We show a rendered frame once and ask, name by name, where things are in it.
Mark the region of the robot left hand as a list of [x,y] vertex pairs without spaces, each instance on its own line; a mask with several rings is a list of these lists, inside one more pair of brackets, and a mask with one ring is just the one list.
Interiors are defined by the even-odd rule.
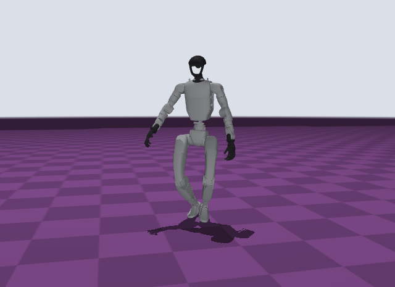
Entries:
[[227,158],[225,158],[225,160],[226,159],[232,160],[235,158],[235,144],[234,144],[235,140],[231,139],[230,134],[227,134],[227,142],[228,142],[228,147],[227,147],[226,151],[224,152],[224,154],[226,154],[228,151],[228,156],[227,156]]

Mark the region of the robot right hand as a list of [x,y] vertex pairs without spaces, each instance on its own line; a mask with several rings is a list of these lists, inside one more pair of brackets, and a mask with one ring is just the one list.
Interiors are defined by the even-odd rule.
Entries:
[[149,142],[149,138],[151,137],[153,137],[153,133],[156,133],[157,132],[157,129],[159,128],[159,124],[155,124],[153,127],[151,127],[150,128],[150,131],[149,131],[149,133],[148,133],[148,135],[147,135],[147,138],[146,138],[146,140],[145,140],[145,146],[148,148],[150,145],[149,144],[151,144],[150,142]]

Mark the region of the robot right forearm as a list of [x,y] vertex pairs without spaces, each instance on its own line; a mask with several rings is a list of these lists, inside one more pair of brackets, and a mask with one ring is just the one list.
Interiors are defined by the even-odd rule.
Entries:
[[[168,114],[164,111],[165,107],[167,104],[165,104],[162,108],[162,110],[159,113],[159,116],[156,118],[155,123],[153,124],[153,126],[155,124],[159,124],[159,128],[157,129],[157,131],[159,131],[160,127],[162,126],[162,124],[164,123],[165,119],[168,117]],[[152,126],[152,127],[153,127]]]

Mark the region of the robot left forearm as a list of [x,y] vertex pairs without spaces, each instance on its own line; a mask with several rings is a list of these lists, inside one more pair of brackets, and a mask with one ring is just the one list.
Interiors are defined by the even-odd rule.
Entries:
[[231,114],[231,111],[228,107],[225,108],[225,113],[227,115],[227,117],[225,117],[223,119],[223,122],[225,124],[225,132],[226,132],[226,138],[227,138],[227,134],[231,135],[231,139],[235,139],[235,134],[234,134],[234,128],[233,128],[233,117]]

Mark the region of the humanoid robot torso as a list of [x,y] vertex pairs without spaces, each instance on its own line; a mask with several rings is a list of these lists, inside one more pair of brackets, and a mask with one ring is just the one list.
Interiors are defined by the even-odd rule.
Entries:
[[[207,78],[208,79],[208,78]],[[195,79],[193,79],[195,80]],[[189,144],[193,146],[204,146],[205,139],[209,135],[202,121],[208,120],[214,110],[214,93],[211,91],[211,81],[205,80],[199,83],[187,81],[184,85],[186,110],[190,120],[194,122],[193,130],[189,131]]]

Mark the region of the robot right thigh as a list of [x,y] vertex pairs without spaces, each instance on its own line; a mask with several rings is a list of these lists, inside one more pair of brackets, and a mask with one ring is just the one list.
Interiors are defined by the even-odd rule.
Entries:
[[189,147],[189,134],[178,135],[175,140],[173,153],[173,171],[177,187],[186,188],[189,179],[185,175],[187,148]]

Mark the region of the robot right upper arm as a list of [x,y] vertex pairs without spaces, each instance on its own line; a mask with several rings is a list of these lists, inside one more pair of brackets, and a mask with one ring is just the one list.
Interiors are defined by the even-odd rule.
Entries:
[[179,100],[179,98],[181,97],[181,94],[184,94],[184,85],[185,83],[180,83],[177,84],[172,95],[170,96],[168,103],[164,109],[164,111],[167,114],[171,114],[171,112],[174,110],[173,105]]

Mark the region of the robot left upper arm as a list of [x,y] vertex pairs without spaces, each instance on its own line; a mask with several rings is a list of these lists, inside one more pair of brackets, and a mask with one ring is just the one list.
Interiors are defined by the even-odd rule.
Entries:
[[225,108],[228,107],[228,102],[223,90],[223,86],[220,83],[210,83],[210,88],[211,91],[216,94],[217,101],[221,106],[219,115],[221,117],[226,117],[227,115],[225,113]]

